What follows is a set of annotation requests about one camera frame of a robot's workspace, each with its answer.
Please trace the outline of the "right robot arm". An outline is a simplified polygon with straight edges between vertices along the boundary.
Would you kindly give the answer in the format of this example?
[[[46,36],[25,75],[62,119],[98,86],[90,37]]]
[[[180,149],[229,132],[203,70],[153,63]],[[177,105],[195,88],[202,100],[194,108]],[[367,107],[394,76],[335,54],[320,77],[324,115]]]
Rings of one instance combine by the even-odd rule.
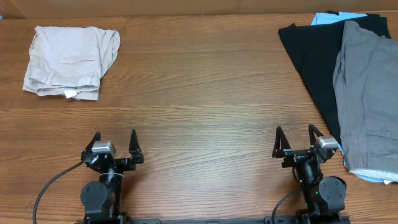
[[[323,135],[313,124],[308,125],[310,147],[295,151],[290,146],[282,128],[275,132],[273,158],[283,158],[283,168],[291,168],[300,188],[282,198],[274,207],[271,223],[334,224],[349,223],[343,216],[345,209],[346,182],[337,176],[324,177],[320,165],[331,159],[338,149],[333,136]],[[276,211],[287,199],[303,194],[305,208],[293,216],[277,216]]]

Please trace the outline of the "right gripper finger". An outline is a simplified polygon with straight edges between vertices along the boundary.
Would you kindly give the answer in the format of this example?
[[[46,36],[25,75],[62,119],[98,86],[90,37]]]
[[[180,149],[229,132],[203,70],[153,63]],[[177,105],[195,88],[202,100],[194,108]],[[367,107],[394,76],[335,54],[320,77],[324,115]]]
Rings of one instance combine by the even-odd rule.
[[[276,129],[275,143],[273,152],[291,151],[292,148],[280,126]]]
[[[314,124],[308,125],[308,133],[310,137],[310,144],[314,145],[317,138],[323,136],[323,134],[316,128]]]

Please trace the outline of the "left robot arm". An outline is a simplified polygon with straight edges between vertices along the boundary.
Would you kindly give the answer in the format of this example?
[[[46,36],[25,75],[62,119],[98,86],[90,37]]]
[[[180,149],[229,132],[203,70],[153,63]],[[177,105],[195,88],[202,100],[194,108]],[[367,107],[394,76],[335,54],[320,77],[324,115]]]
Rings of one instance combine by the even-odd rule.
[[[97,132],[81,154],[87,167],[99,173],[98,180],[86,184],[80,194],[85,208],[84,223],[130,224],[131,217],[121,211],[124,173],[134,171],[144,162],[144,155],[133,130],[129,142],[129,157],[116,158],[111,141],[102,141]]]

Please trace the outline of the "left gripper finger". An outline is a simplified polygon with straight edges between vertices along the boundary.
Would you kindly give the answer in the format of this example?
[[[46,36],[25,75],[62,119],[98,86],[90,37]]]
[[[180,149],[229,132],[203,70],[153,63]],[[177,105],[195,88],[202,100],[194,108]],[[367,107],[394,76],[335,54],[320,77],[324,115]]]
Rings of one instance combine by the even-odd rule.
[[[93,139],[92,139],[92,140],[89,142],[89,144],[85,147],[85,151],[86,151],[86,152],[91,152],[94,143],[95,143],[96,141],[100,141],[100,140],[101,140],[101,133],[100,133],[100,132],[96,132],[96,134],[94,135]]]
[[[129,153],[133,159],[142,159],[143,153],[141,151],[141,147],[137,140],[136,130],[133,129],[131,133],[131,138],[129,142]]]

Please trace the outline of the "grey shorts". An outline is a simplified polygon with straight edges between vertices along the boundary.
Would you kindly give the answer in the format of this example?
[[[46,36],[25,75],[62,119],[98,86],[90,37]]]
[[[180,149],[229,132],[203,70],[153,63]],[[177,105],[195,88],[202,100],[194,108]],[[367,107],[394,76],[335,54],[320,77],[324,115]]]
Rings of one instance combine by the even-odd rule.
[[[397,181],[397,41],[346,21],[333,88],[349,172]]]

